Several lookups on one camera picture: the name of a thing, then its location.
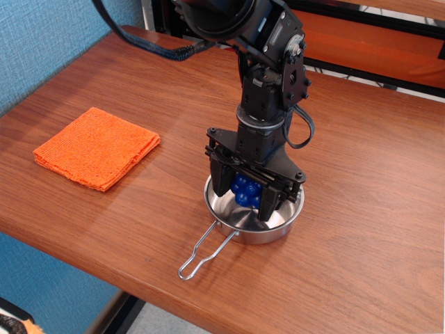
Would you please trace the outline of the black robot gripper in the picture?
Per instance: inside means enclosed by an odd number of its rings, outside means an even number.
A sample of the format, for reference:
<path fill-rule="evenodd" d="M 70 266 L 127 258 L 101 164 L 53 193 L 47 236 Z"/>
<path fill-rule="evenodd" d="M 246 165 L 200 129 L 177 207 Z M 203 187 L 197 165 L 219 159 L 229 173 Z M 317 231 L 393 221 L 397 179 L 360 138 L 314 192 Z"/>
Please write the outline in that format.
<path fill-rule="evenodd" d="M 262 185 L 258 219 L 268 221 L 280 202 L 295 202 L 305 174 L 288 157 L 286 135 L 291 121 L 284 119 L 269 128 L 238 123 L 237 131 L 207 129 L 213 191 L 221 197 L 231 188 L 236 173 Z"/>

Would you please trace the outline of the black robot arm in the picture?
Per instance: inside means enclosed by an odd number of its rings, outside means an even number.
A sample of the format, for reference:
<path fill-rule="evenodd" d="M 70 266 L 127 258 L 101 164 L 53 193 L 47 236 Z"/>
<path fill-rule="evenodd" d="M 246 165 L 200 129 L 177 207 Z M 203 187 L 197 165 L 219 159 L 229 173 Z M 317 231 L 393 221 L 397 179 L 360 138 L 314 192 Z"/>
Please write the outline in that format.
<path fill-rule="evenodd" d="M 283 1 L 178 1 L 176 7 L 194 33 L 238 54 L 238 129 L 209 129 L 206 151 L 216 195 L 229 191 L 236 174 L 249 177 L 262 187 L 258 218 L 267 221 L 283 202 L 296 200 L 305 181 L 285 151 L 294 115 L 314 126 L 299 106 L 310 86 L 302 23 Z"/>

